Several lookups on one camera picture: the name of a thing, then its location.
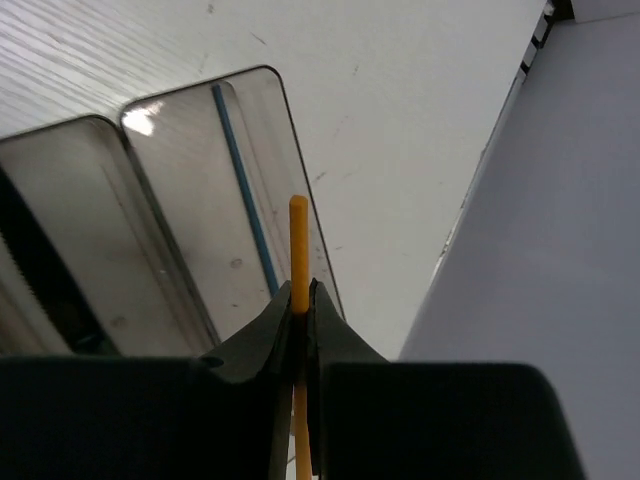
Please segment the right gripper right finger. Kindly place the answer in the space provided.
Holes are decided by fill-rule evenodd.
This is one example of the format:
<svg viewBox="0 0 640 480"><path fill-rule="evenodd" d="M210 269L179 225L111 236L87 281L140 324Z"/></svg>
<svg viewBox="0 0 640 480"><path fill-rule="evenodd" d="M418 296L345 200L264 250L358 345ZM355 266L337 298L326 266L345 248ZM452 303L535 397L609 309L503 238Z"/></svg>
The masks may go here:
<svg viewBox="0 0 640 480"><path fill-rule="evenodd" d="M561 403L535 367L391 362L310 286L312 468L323 479L582 479Z"/></svg>

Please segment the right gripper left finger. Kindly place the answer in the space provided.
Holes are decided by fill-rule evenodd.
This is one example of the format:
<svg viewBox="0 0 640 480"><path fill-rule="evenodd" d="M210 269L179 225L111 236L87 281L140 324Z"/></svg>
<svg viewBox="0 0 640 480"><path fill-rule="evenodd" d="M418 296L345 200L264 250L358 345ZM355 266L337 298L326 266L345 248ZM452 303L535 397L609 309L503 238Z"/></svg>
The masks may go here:
<svg viewBox="0 0 640 480"><path fill-rule="evenodd" d="M201 357L1 361L5 479L282 479L289 284Z"/></svg>

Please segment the blue chopstick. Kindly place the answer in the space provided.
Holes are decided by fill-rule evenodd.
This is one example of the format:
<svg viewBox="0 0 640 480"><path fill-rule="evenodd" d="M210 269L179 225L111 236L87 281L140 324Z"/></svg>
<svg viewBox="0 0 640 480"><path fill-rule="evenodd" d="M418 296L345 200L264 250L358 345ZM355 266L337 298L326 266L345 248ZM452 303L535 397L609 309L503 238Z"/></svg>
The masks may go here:
<svg viewBox="0 0 640 480"><path fill-rule="evenodd" d="M264 235L264 230L262 228L256 204L251 192L249 180L244 169L244 164L226 106L222 87L220 84L215 83L211 87L211 91L263 275L267 284L267 288L269 290L269 294L271 296L274 296L279 289L279 283L271 259L269 247Z"/></svg>

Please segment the orange chopstick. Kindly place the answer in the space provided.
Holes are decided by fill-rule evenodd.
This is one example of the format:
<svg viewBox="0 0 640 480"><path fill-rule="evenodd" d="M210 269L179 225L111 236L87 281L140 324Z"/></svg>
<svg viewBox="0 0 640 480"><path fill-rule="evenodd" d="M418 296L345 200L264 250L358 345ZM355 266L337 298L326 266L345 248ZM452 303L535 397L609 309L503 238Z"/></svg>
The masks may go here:
<svg viewBox="0 0 640 480"><path fill-rule="evenodd" d="M289 201L291 311L294 347L294 414L295 469L297 479L311 479L312 462L307 420L306 349L309 294L309 201L294 195Z"/></svg>

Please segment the black knife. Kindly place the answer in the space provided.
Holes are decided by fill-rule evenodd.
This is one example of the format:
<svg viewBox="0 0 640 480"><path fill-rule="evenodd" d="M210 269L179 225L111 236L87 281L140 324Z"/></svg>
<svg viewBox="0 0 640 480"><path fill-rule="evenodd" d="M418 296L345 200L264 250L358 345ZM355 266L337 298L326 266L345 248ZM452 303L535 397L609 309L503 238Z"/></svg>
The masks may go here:
<svg viewBox="0 0 640 480"><path fill-rule="evenodd" d="M70 350L116 355L78 284L9 176L1 173L1 237L29 292Z"/></svg>

